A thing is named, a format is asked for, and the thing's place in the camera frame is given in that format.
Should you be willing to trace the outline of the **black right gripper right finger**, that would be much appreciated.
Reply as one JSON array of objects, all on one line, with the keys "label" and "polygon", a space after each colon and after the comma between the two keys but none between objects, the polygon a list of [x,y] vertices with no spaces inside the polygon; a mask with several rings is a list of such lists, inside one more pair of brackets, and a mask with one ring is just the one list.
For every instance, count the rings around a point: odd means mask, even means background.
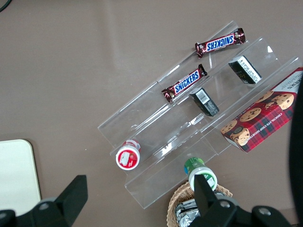
[{"label": "black right gripper right finger", "polygon": [[227,199],[216,198],[203,175],[195,175],[195,201],[200,216],[191,227],[290,227],[281,212],[269,206],[255,206],[247,212]]}]

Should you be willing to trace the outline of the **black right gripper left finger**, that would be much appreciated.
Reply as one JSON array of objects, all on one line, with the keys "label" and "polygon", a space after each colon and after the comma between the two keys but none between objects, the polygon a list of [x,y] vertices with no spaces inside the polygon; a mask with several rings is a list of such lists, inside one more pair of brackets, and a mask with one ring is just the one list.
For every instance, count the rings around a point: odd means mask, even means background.
[{"label": "black right gripper left finger", "polygon": [[13,210],[1,210],[0,225],[2,227],[71,227],[87,200],[87,176],[78,175],[54,201],[43,201],[18,217]]}]

